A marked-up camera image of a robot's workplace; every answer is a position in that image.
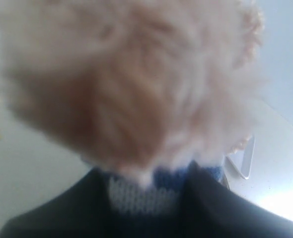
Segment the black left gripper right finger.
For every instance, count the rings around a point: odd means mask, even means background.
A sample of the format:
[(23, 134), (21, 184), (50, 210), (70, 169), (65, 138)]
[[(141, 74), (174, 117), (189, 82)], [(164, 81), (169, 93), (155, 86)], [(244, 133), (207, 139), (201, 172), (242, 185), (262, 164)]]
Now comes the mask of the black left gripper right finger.
[(293, 222), (243, 199), (196, 163), (189, 167), (180, 203), (184, 238), (293, 238)]

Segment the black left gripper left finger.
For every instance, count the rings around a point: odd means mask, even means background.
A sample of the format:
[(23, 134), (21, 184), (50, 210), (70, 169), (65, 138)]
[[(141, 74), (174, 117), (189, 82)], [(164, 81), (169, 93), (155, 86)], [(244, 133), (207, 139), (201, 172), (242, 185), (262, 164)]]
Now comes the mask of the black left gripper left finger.
[(10, 219), (0, 238), (115, 238), (104, 176), (90, 171), (63, 194)]

